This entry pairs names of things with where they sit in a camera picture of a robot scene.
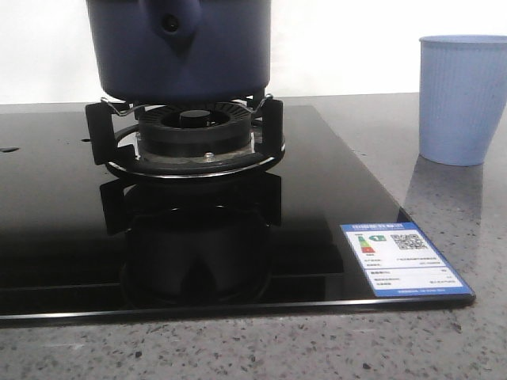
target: gas stove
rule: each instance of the gas stove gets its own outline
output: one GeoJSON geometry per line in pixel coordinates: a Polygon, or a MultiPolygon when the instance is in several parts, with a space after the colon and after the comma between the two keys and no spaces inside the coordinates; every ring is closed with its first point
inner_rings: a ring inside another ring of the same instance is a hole
{"type": "Polygon", "coordinates": [[[264,92],[242,101],[164,106],[102,98],[86,106],[86,119],[95,163],[134,181],[266,170],[284,155],[283,104],[264,92]],[[133,125],[115,131],[118,116],[132,113],[133,125]]]}
{"type": "MultiPolygon", "coordinates": [[[[97,107],[108,124],[109,105],[97,107]]],[[[198,109],[209,113],[185,114],[183,123],[210,123],[199,119],[213,111],[198,109]]],[[[159,125],[172,113],[141,118],[159,125]]],[[[139,125],[133,116],[106,131],[115,149],[126,136],[143,139],[129,129],[139,125]]],[[[227,175],[199,169],[190,178],[175,169],[150,180],[124,175],[122,163],[141,165],[139,148],[128,158],[92,154],[88,117],[57,108],[0,115],[2,325],[448,308],[475,298],[438,252],[418,258],[448,271],[432,285],[395,289],[396,278],[376,278],[386,272],[372,270],[386,237],[403,252],[436,249],[312,107],[285,110],[283,143],[266,166],[233,163],[213,170],[227,175]]],[[[261,142],[254,129],[248,154],[261,142]]],[[[162,165],[201,168],[214,159],[206,153],[162,165]]]]}

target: burner ring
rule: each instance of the burner ring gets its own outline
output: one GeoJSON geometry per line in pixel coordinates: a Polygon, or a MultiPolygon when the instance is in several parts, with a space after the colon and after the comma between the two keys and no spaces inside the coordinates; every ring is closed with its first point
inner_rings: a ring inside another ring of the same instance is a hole
{"type": "Polygon", "coordinates": [[[143,149],[171,157],[222,154],[250,142],[251,114],[234,103],[164,106],[139,118],[143,149]]]}
{"type": "Polygon", "coordinates": [[[244,171],[259,169],[262,171],[274,166],[284,156],[285,145],[280,147],[276,154],[263,153],[262,143],[254,143],[252,138],[253,150],[242,153],[236,157],[224,158],[222,160],[205,162],[193,158],[185,158],[185,163],[170,161],[149,161],[135,152],[139,149],[131,143],[136,140],[135,135],[139,131],[139,125],[127,127],[115,134],[116,141],[122,146],[123,153],[116,156],[114,160],[106,162],[108,170],[117,177],[136,178],[138,180],[174,180],[174,179],[193,179],[221,177],[236,174],[244,171]]]}

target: gray speckled countertop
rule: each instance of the gray speckled countertop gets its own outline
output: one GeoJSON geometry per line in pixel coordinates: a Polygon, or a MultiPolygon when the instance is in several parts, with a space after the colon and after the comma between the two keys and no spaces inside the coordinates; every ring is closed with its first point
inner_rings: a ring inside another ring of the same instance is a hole
{"type": "Polygon", "coordinates": [[[1,379],[507,379],[507,119],[482,166],[417,156],[417,94],[308,97],[477,294],[462,310],[0,330],[1,379]]]}

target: ribbed plastic cup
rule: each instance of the ribbed plastic cup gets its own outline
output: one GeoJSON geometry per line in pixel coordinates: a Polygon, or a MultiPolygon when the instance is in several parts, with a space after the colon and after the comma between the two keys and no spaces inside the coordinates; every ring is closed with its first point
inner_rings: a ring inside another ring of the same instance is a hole
{"type": "Polygon", "coordinates": [[[507,101],[507,36],[420,41],[420,154],[441,164],[480,165],[507,101]]]}

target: energy label sticker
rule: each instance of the energy label sticker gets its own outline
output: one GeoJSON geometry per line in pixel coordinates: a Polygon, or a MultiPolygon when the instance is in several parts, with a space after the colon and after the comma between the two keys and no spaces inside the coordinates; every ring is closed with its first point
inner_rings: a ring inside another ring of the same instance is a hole
{"type": "Polygon", "coordinates": [[[378,297],[471,293],[415,223],[344,224],[341,229],[378,297]]]}

